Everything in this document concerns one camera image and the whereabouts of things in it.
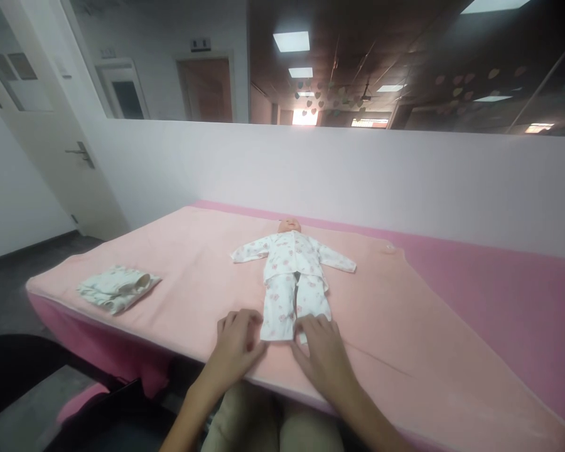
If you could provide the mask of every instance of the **baby clothes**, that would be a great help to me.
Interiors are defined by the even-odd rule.
[[[234,262],[248,262],[268,256],[264,268],[266,298],[262,340],[292,340],[295,318],[324,314],[331,320],[325,292],[328,284],[321,264],[353,272],[356,264],[312,237],[297,231],[272,234],[239,247],[232,253]],[[301,275],[299,281],[294,273]],[[297,313],[294,306],[298,286]]]
[[[150,273],[114,266],[82,282],[77,291],[83,299],[114,315],[132,306],[160,280]]]

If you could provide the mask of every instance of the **black chair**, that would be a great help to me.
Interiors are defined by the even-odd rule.
[[[38,336],[0,336],[0,412],[66,365],[110,392],[93,397],[67,419],[46,452],[159,450],[175,415],[147,399],[140,380],[125,384]]]

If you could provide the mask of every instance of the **white pajamas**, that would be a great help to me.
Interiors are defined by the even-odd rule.
[[[355,271],[356,264],[297,231],[269,235],[244,245],[232,253],[232,260],[248,262],[267,256],[264,268],[264,323],[260,338],[269,341],[292,340],[296,316],[324,314],[331,320],[331,310],[325,296],[328,284],[320,264],[347,272]],[[295,278],[295,272],[299,273],[299,281]],[[301,340],[305,342],[305,336],[302,335]]]

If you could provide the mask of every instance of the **floor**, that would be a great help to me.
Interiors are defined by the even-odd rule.
[[[27,300],[25,282],[101,243],[71,233],[0,258],[0,334],[28,333],[54,340]],[[0,414],[0,452],[43,450],[57,431],[54,419],[60,408],[91,384],[85,375],[64,367],[37,385]]]

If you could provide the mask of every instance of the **hand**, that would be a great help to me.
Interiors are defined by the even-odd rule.
[[[291,343],[295,361],[316,390],[337,409],[360,385],[347,357],[337,323],[324,315],[307,315],[295,322],[308,337],[309,357],[295,342]]]
[[[197,383],[219,398],[239,381],[266,352],[267,342],[260,341],[251,348],[248,330],[262,322],[254,309],[231,311],[218,322],[218,342]]]

